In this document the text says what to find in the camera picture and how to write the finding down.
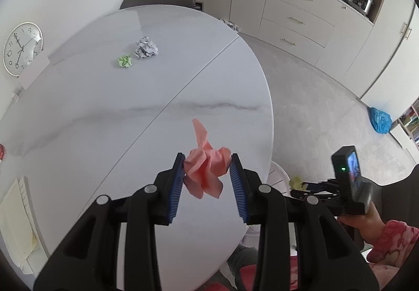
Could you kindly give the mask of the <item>person's right hand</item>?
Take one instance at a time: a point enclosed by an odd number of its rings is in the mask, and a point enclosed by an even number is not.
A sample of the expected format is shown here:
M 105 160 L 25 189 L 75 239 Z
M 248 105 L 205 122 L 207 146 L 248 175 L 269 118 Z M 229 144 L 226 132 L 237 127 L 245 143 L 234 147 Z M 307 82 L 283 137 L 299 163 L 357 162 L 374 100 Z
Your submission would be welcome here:
M 363 240 L 372 246 L 380 239 L 386 226 L 373 202 L 370 203 L 365 215 L 343 214 L 337 217 L 337 220 L 341 224 L 358 229 Z

